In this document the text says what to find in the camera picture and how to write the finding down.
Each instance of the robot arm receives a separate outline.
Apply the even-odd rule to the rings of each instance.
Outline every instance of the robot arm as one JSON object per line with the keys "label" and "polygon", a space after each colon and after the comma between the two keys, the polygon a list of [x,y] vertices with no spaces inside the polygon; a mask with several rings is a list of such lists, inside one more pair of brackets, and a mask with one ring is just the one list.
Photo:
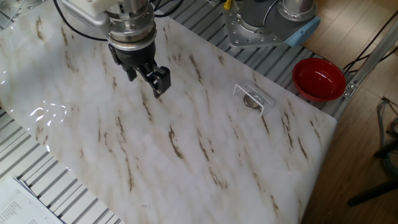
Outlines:
{"label": "robot arm", "polygon": [[244,0],[241,17],[246,26],[265,27],[295,47],[318,27],[320,18],[316,12],[315,0]]}
{"label": "robot arm", "polygon": [[68,12],[99,30],[130,81],[139,72],[158,98],[171,85],[170,70],[155,62],[156,24],[147,0],[63,0]]}

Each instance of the wooden floor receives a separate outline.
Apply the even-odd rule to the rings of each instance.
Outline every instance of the wooden floor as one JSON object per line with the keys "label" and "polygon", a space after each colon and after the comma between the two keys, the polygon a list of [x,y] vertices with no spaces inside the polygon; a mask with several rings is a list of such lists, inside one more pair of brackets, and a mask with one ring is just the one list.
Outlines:
{"label": "wooden floor", "polygon": [[[398,0],[317,0],[317,4],[322,21],[304,46],[339,67],[352,61],[398,10]],[[379,148],[376,106],[383,96],[398,103],[398,53],[374,69],[340,118],[303,224],[398,223],[398,190],[357,207],[346,205],[350,197],[388,179],[373,158]],[[395,117],[386,108],[385,123]]]}

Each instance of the coin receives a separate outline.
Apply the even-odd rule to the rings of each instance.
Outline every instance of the coin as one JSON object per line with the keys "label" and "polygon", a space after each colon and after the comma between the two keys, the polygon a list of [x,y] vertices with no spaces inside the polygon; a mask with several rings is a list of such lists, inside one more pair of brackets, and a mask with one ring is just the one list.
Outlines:
{"label": "coin", "polygon": [[[254,99],[256,99],[260,104],[264,104],[264,100],[259,93],[251,92],[249,93]],[[250,109],[259,109],[261,106],[256,103],[249,95],[243,97],[244,104]]]}

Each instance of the black cable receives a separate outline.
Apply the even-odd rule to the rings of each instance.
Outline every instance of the black cable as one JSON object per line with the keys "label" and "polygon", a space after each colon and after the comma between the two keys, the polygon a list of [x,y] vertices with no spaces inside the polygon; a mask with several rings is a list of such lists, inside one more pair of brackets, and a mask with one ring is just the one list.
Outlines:
{"label": "black cable", "polygon": [[277,1],[278,1],[278,0],[275,0],[274,3],[272,3],[272,5],[268,8],[267,14],[266,14],[266,16],[264,17],[264,26],[266,26],[266,20],[267,20],[267,16],[268,16],[269,12],[271,11],[272,7],[275,6],[275,4],[276,4]]}
{"label": "black cable", "polygon": [[363,59],[369,57],[370,54],[368,54],[367,56],[361,58],[361,56],[365,53],[365,51],[373,44],[373,42],[377,39],[377,37],[381,34],[381,32],[387,27],[387,25],[391,22],[391,20],[393,20],[393,18],[395,18],[396,15],[398,15],[398,10],[397,10],[397,11],[390,17],[390,19],[383,25],[383,27],[379,30],[379,32],[376,34],[376,36],[373,37],[372,41],[370,41],[370,43],[369,43],[369,44],[365,47],[365,49],[358,55],[358,57],[356,57],[355,60],[353,60],[352,62],[350,62],[349,64],[347,64],[347,65],[344,67],[344,69],[346,69],[346,68],[348,67],[348,68],[345,70],[345,73],[346,73],[347,71],[349,71],[349,70],[353,67],[353,65],[354,65],[356,62],[358,62],[358,61],[360,61],[360,60],[363,60]]}
{"label": "black cable", "polygon": [[172,10],[170,10],[169,12],[166,12],[165,14],[162,14],[162,15],[155,14],[155,17],[162,18],[162,17],[166,17],[166,16],[173,14],[177,9],[179,9],[179,7],[182,5],[183,2],[184,2],[184,0],[180,0],[178,2],[178,4],[174,6],[174,8]]}
{"label": "black cable", "polygon": [[398,138],[398,133],[396,131],[396,127],[398,127],[398,118],[394,119],[389,126],[387,127],[386,133],[393,138]]}
{"label": "black cable", "polygon": [[[380,59],[380,61],[379,61],[378,63],[380,63],[380,62],[382,62],[384,59],[388,58],[390,55],[392,55],[393,53],[395,53],[397,50],[398,50],[398,47],[394,48],[394,50],[392,50],[390,53],[388,53],[386,56],[384,56],[382,59]],[[352,70],[352,71],[349,71],[349,72],[352,73],[352,72],[357,72],[357,71],[358,71],[358,69]]]}
{"label": "black cable", "polygon": [[[380,149],[382,149],[385,144],[384,144],[384,126],[383,126],[383,115],[384,115],[384,108],[386,107],[386,105],[393,104],[396,106],[395,103],[391,102],[389,99],[383,97],[381,99],[381,102],[379,103],[379,105],[377,106],[377,121],[379,123],[379,134],[380,134]],[[386,170],[394,175],[395,177],[398,177],[398,167],[395,166],[395,164],[391,161],[390,155],[391,153],[395,153],[397,149],[395,149],[394,151],[391,151],[389,153],[387,153],[384,158],[383,158],[383,164],[384,167],[386,168]]]}
{"label": "black cable", "polygon": [[159,5],[160,5],[161,2],[162,2],[162,0],[158,0],[157,1],[157,4],[156,4],[156,6],[154,8],[154,12],[156,12],[159,9]]}
{"label": "black cable", "polygon": [[161,9],[163,6],[165,6],[165,5],[167,5],[168,3],[173,2],[173,1],[176,1],[176,0],[168,0],[167,2],[161,4],[157,9],[159,10],[159,9]]}
{"label": "black cable", "polygon": [[58,13],[60,14],[60,16],[61,16],[63,22],[64,22],[71,30],[73,30],[73,31],[75,31],[77,34],[82,35],[83,37],[89,38],[89,39],[91,39],[91,40],[108,41],[107,39],[100,39],[100,38],[96,38],[96,37],[90,37],[90,36],[88,36],[88,35],[86,35],[86,34],[84,34],[84,33],[81,33],[80,31],[76,30],[75,28],[73,28],[73,27],[69,24],[69,22],[67,21],[67,19],[65,18],[65,16],[63,16],[62,11],[61,11],[61,9],[60,9],[60,6],[59,6],[58,3],[57,3],[57,0],[53,0],[53,1],[54,1],[55,7],[57,8],[57,11],[58,11]]}

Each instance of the silver mounting plate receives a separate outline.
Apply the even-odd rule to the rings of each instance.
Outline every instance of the silver mounting plate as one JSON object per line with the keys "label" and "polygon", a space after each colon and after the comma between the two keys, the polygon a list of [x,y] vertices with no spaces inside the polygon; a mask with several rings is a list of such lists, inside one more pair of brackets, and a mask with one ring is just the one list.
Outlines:
{"label": "silver mounting plate", "polygon": [[344,91],[343,96],[344,96],[345,98],[351,98],[351,97],[354,95],[355,90],[356,90],[357,88],[358,88],[358,85],[357,85],[357,84],[355,84],[355,83],[349,83],[349,84],[346,86],[346,90]]}
{"label": "silver mounting plate", "polygon": [[258,47],[274,47],[286,45],[283,40],[268,31],[265,27],[259,31],[249,31],[243,28],[244,22],[238,14],[238,9],[232,4],[231,9],[223,9],[229,42],[237,49],[250,49]]}

